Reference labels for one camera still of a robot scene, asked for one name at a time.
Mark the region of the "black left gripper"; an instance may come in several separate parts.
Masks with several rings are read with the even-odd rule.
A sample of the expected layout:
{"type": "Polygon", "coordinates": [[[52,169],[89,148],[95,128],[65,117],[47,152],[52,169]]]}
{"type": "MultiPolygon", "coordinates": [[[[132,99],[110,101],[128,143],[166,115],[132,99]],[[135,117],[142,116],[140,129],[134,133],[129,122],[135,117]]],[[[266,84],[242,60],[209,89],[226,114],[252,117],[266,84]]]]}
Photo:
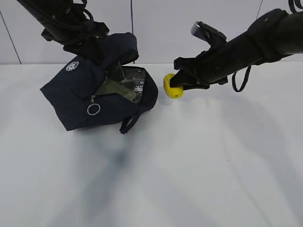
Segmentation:
{"type": "Polygon", "coordinates": [[[87,21],[80,31],[50,25],[43,30],[41,36],[48,42],[61,44],[64,51],[81,54],[83,58],[105,69],[108,63],[102,42],[108,33],[109,29],[105,23],[87,21]]]}

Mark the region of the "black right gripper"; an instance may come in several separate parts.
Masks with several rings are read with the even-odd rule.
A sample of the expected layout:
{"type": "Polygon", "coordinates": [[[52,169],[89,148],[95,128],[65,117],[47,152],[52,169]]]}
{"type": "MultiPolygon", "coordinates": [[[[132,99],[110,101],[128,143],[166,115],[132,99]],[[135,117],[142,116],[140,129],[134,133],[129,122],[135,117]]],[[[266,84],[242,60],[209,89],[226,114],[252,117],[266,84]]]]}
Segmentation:
{"type": "Polygon", "coordinates": [[[213,84],[224,85],[228,83],[227,76],[217,76],[219,68],[207,63],[206,52],[194,58],[178,57],[174,60],[174,69],[177,70],[170,79],[170,87],[183,87],[183,90],[207,90],[213,84]]]}

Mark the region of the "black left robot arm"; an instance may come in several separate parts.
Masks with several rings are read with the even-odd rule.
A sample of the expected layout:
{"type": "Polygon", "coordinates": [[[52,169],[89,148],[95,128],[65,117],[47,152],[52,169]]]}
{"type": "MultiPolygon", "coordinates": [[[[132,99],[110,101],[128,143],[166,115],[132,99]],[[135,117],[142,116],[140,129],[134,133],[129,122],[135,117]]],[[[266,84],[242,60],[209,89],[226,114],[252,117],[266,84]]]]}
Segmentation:
{"type": "Polygon", "coordinates": [[[105,39],[109,29],[96,22],[86,9],[87,1],[72,0],[20,0],[19,3],[44,27],[41,36],[54,41],[63,50],[100,65],[104,53],[99,41],[105,39]]]}

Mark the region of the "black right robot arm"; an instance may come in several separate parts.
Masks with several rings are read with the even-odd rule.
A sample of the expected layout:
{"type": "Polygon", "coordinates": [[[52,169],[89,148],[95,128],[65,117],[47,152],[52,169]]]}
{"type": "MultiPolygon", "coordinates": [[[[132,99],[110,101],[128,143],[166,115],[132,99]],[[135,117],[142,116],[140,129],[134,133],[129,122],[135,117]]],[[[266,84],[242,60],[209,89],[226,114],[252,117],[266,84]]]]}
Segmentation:
{"type": "Polygon", "coordinates": [[[210,45],[194,58],[177,58],[177,74],[170,87],[208,89],[223,85],[228,76],[254,65],[272,63],[303,52],[303,14],[274,9],[258,18],[247,31],[230,41],[217,29],[195,22],[191,34],[210,45]]]}

